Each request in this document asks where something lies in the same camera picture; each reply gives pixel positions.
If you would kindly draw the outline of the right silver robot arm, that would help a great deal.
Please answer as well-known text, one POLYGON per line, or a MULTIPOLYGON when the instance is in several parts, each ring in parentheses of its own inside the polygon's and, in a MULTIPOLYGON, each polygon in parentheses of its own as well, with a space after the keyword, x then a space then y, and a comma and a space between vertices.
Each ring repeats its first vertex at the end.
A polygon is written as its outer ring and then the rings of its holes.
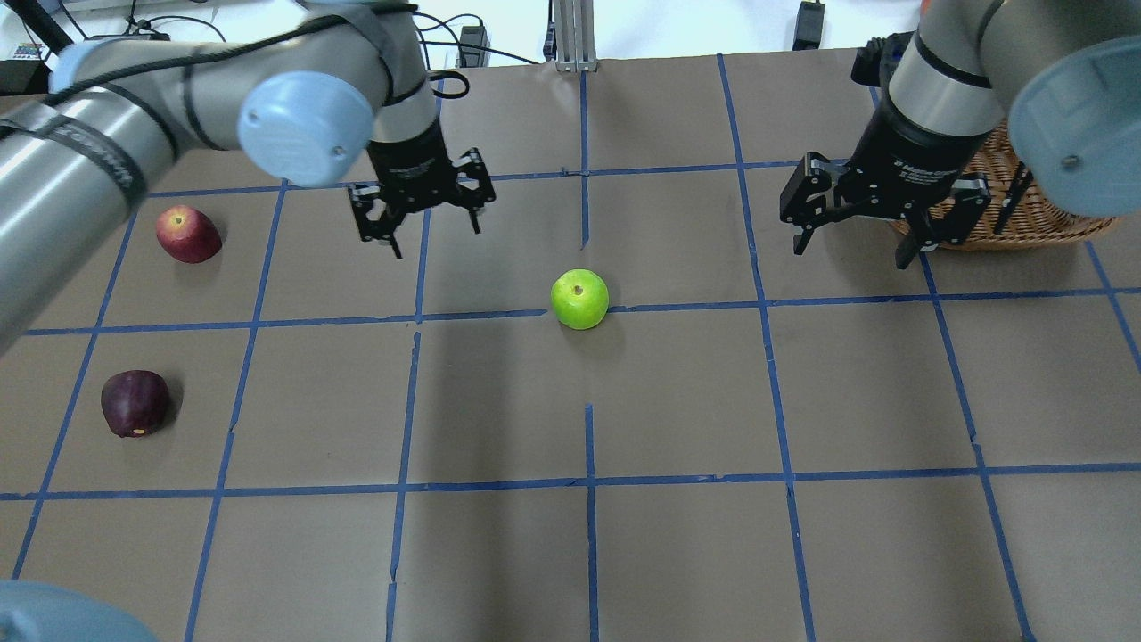
POLYGON ((1136 1, 931 1, 872 39, 851 78, 880 94, 847 162, 808 152, 782 190, 794 253, 852 217, 907 224, 897 268, 965 243, 993 201, 968 164, 1000 125, 1023 178, 1069 214, 1138 212, 1136 1))

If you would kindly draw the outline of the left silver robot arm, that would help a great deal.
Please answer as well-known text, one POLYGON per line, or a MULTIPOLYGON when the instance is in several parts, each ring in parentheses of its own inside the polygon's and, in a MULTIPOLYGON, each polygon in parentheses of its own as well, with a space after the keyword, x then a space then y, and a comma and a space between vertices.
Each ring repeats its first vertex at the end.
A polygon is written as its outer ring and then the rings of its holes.
POLYGON ((364 243, 443 203, 472 222, 496 200, 480 151, 450 159, 439 74, 405 1, 313 1, 252 44, 68 44, 49 94, 3 115, 3 347, 130 220, 188 151, 244 151, 266 174, 327 187, 366 153, 377 185, 348 200, 364 243))

